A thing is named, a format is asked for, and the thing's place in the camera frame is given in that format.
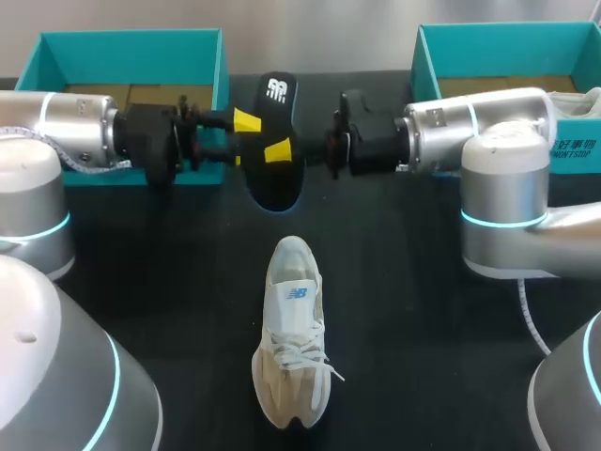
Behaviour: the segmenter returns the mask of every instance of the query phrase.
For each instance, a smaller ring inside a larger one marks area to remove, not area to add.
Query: new balance logo
[[[285,102],[285,93],[288,90],[286,82],[280,82],[275,78],[270,78],[267,83],[267,97],[271,97],[275,101]]]
[[[288,294],[288,299],[300,299],[307,295],[307,288],[292,288]]]

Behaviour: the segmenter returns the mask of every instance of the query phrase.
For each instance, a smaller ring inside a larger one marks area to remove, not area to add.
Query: glowing cyan ring
[[[547,213],[545,212],[545,214],[543,214],[540,218],[532,219],[530,221],[522,221],[521,223],[489,223],[488,221],[481,221],[480,219],[472,218],[463,210],[461,211],[461,216],[463,216],[463,219],[465,219],[466,221],[469,221],[473,224],[476,224],[476,225],[482,226],[482,227],[523,228],[523,227],[536,226],[537,224],[545,221],[545,219],[547,218]]]
[[[113,341],[113,338],[111,338],[111,336],[108,334],[106,334],[106,336],[109,338],[109,342],[111,343],[111,348],[113,349],[113,356],[115,357],[115,382],[113,383],[113,393],[111,394],[111,400],[109,401],[109,407],[106,408],[106,412],[104,413],[104,416],[102,417],[102,421],[100,421],[100,424],[99,424],[98,428],[96,429],[96,432],[94,432],[94,435],[92,436],[90,441],[87,443],[87,445],[84,447],[83,451],[91,451],[92,448],[96,445],[96,443],[100,439],[102,432],[104,432],[104,430],[106,429],[106,425],[108,425],[109,420],[111,419],[111,415],[113,415],[113,410],[115,409],[115,404],[116,404],[116,396],[119,393],[119,384],[121,383],[121,364],[119,363],[119,354],[116,351],[116,346],[115,346],[115,342]]]
[[[593,374],[593,366],[591,365],[591,350],[589,349],[589,343],[591,341],[591,330],[593,329],[594,321],[601,314],[601,312],[597,313],[589,325],[586,328],[586,332],[584,333],[584,342],[582,344],[582,355],[584,357],[584,370],[586,371],[586,376],[589,379],[589,384],[593,389],[594,397],[597,398],[597,402],[601,404],[601,390],[599,390],[599,386],[597,385],[597,381],[594,379]]]
[[[53,233],[57,232],[58,230],[60,230],[64,226],[66,226],[67,223],[69,222],[69,219],[71,219],[71,217],[70,217],[70,214],[67,213],[67,216],[65,217],[65,219],[63,219],[59,224],[55,225],[53,228],[49,228],[48,230],[46,230],[44,232],[35,233],[33,235],[25,235],[24,237],[3,237],[3,236],[0,236],[0,241],[6,241],[6,242],[24,242],[24,241],[37,240],[38,238],[44,238],[44,237],[47,237],[48,235],[52,235]]]

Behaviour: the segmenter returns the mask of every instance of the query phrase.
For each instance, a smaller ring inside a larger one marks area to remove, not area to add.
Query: shoelace
[[[319,348],[320,337],[325,332],[326,327],[324,326],[323,321],[316,320],[309,333],[309,341],[302,346],[295,345],[293,338],[288,334],[270,333],[271,342],[276,350],[273,355],[275,363],[278,364],[280,369],[289,371],[303,368],[315,368],[316,370],[330,371],[341,381],[344,381],[345,378],[338,374],[333,366],[324,362],[330,360],[326,353]],[[321,374],[317,371],[316,384],[313,387],[313,396],[311,397],[312,410],[317,409],[319,401],[321,400],[321,383]]]

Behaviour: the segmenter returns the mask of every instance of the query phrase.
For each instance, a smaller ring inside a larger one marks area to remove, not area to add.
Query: yellow tape
[[[290,139],[286,138],[284,141],[275,143],[268,148],[265,148],[265,163],[276,163],[276,162],[291,162],[292,161],[292,147],[290,146]]]
[[[261,119],[234,108],[234,132],[261,132]]]

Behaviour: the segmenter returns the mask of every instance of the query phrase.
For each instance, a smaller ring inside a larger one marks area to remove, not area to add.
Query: white sneaker
[[[263,412],[278,428],[293,418],[310,428],[326,410],[331,373],[324,346],[321,275],[311,249],[298,237],[281,240],[265,284],[261,343],[253,355],[253,382]]]

